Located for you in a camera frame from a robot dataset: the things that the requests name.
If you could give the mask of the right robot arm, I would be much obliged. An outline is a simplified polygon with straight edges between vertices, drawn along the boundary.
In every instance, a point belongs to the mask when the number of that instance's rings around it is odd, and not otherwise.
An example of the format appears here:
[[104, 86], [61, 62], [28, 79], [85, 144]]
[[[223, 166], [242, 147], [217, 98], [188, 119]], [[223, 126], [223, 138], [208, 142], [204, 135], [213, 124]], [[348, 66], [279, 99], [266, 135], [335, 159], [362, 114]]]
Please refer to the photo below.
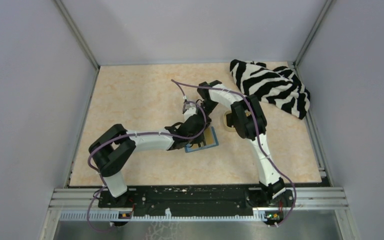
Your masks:
[[258, 98], [229, 89], [219, 80], [210, 83], [204, 81], [198, 85], [197, 91], [204, 101], [230, 108], [236, 133], [250, 143], [256, 157], [261, 199], [267, 206], [275, 206], [286, 191], [286, 185], [272, 160], [267, 138], [267, 119]]

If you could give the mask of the blue leather card holder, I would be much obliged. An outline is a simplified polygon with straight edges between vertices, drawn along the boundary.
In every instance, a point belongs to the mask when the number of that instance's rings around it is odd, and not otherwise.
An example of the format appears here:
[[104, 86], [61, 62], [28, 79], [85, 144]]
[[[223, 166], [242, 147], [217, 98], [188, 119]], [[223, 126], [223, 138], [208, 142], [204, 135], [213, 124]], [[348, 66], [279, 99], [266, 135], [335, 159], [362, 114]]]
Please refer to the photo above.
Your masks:
[[206, 150], [219, 146], [219, 141], [213, 126], [207, 128], [200, 136], [200, 141], [188, 144], [184, 149], [186, 153]]

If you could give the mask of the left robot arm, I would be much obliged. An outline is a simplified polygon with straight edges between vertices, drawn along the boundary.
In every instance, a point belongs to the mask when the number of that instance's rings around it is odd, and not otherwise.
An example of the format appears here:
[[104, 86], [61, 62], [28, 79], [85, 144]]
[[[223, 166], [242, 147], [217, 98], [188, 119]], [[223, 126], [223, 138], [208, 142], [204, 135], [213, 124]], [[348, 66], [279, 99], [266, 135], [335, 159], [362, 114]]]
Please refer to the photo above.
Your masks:
[[203, 139], [211, 123], [206, 113], [195, 113], [185, 122], [177, 122], [158, 131], [130, 131], [118, 123], [110, 127], [88, 148], [88, 163], [94, 161], [110, 200], [118, 207], [129, 203], [130, 193], [122, 168], [133, 153], [143, 151], [172, 151], [183, 149]]

